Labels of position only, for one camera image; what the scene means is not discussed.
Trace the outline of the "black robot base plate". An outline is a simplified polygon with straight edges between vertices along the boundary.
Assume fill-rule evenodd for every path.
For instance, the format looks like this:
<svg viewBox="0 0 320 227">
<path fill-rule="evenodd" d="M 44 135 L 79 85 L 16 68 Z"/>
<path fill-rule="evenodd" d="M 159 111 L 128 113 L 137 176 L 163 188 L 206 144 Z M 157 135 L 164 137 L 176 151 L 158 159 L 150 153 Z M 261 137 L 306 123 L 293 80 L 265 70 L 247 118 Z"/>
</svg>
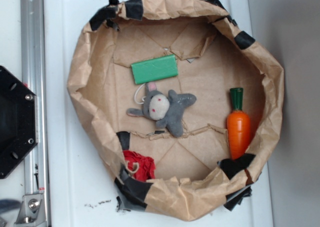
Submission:
<svg viewBox="0 0 320 227">
<path fill-rule="evenodd" d="M 36 95 L 0 67 L 0 178 L 7 178 L 37 144 Z"/>
</svg>

